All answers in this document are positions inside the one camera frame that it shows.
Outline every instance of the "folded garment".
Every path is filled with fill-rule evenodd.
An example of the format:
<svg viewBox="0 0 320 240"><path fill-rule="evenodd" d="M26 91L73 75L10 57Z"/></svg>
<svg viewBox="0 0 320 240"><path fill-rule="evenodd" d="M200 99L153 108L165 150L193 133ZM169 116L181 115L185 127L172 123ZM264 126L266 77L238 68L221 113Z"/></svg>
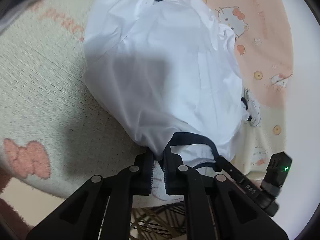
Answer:
<svg viewBox="0 0 320 240"><path fill-rule="evenodd" d="M96 0L84 38L83 81L157 159L175 132L235 155L243 116L235 34L202 0ZM185 164L213 162L208 147L176 148Z"/></svg>

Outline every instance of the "white wall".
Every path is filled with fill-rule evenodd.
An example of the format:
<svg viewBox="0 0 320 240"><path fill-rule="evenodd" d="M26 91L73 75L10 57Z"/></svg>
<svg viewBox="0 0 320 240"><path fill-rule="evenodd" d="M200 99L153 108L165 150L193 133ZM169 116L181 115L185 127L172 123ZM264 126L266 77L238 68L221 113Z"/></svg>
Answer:
<svg viewBox="0 0 320 240"><path fill-rule="evenodd" d="M286 114L286 148L293 162L274 220L295 239L320 201L320 26L304 0L282 1L294 52Z"/></svg>

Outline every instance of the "pink bow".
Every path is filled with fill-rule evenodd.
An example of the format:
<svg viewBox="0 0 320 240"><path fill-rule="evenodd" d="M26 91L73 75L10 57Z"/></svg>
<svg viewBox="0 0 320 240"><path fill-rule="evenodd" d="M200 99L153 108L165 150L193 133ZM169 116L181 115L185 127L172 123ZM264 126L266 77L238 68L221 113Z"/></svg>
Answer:
<svg viewBox="0 0 320 240"><path fill-rule="evenodd" d="M239 8L233 9L232 14L234 16L237 16L239 20L243 20L245 18L245 15L243 13L241 13Z"/></svg>
<svg viewBox="0 0 320 240"><path fill-rule="evenodd" d="M26 147L19 147L6 138L3 144L9 165L19 176L26 178L28 174L36 174L42 179L50 177L49 157L41 143L30 141Z"/></svg>

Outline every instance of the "metal screw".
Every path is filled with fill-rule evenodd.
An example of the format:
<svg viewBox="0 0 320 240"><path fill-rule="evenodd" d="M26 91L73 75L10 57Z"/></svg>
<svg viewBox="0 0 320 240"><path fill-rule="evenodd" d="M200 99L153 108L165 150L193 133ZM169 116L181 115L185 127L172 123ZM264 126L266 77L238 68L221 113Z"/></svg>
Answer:
<svg viewBox="0 0 320 240"><path fill-rule="evenodd" d="M93 183L98 183L98 182L101 181L101 176L99 176L99 175L94 175L94 176L92 176L91 181L92 181Z"/></svg>
<svg viewBox="0 0 320 240"><path fill-rule="evenodd" d="M178 167L178 169L179 169L179 171L187 171L187 170L188 170L188 166L186 166L186 165L180 165L180 166Z"/></svg>
<svg viewBox="0 0 320 240"><path fill-rule="evenodd" d="M223 174L218 174L216 176L216 179L217 179L217 181L224 182L227 179L227 177L224 176Z"/></svg>
<svg viewBox="0 0 320 240"><path fill-rule="evenodd" d="M137 171L139 170L139 167L136 166L136 165L132 165L132 166L129 168L129 170L130 170L131 172L137 172Z"/></svg>

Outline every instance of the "white fabric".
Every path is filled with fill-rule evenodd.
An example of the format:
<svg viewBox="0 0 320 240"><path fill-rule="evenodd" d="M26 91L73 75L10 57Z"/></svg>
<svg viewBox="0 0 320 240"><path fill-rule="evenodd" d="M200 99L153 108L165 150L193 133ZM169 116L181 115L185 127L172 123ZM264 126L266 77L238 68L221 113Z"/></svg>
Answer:
<svg viewBox="0 0 320 240"><path fill-rule="evenodd" d="M83 81L157 159L173 133L184 131L207 136L231 160L243 115L234 42L202 0L96 0ZM208 147L177 152L190 166L213 160Z"/></svg>

